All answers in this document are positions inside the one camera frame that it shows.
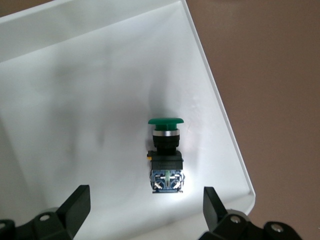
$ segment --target brown background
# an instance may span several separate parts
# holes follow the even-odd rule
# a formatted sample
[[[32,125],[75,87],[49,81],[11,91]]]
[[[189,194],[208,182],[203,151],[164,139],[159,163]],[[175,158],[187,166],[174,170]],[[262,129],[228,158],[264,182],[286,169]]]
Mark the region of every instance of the brown background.
[[[49,1],[0,0],[0,16]],[[320,239],[320,1],[187,3],[256,191],[249,217]]]

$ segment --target transparent blue contact block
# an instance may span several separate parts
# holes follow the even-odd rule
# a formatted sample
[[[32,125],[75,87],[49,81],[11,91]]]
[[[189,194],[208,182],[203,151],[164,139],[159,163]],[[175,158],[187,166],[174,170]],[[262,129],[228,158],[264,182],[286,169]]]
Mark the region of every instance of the transparent blue contact block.
[[[182,193],[185,175],[179,170],[151,170],[150,182],[153,193]]]

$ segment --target silver metal ring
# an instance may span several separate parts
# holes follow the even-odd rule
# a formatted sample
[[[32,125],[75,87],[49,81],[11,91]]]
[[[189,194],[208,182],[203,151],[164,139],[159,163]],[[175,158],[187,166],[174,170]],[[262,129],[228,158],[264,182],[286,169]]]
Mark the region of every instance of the silver metal ring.
[[[178,136],[180,135],[179,129],[173,130],[173,131],[157,131],[153,130],[153,136],[157,137],[172,137],[172,136]]]

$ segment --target green mushroom button cap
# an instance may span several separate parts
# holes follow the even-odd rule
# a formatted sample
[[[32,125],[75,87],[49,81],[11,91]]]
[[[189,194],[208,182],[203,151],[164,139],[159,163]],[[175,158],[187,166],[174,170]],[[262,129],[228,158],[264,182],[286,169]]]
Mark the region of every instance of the green mushroom button cap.
[[[155,125],[156,131],[174,131],[177,130],[177,124],[183,124],[181,118],[152,118],[148,124]]]

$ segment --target silver screw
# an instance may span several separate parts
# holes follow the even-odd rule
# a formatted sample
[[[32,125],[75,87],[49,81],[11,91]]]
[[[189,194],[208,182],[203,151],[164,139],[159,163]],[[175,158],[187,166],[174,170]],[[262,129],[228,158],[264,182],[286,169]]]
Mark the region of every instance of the silver screw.
[[[235,224],[238,224],[238,223],[241,223],[241,220],[238,216],[236,215],[233,215],[231,218],[230,218],[231,222],[235,223]]]
[[[46,220],[48,220],[50,218],[50,215],[49,214],[45,214],[45,215],[42,215],[41,217],[40,217],[40,221],[46,221]]]
[[[284,228],[276,223],[272,224],[271,228],[278,233],[282,233],[284,231]]]

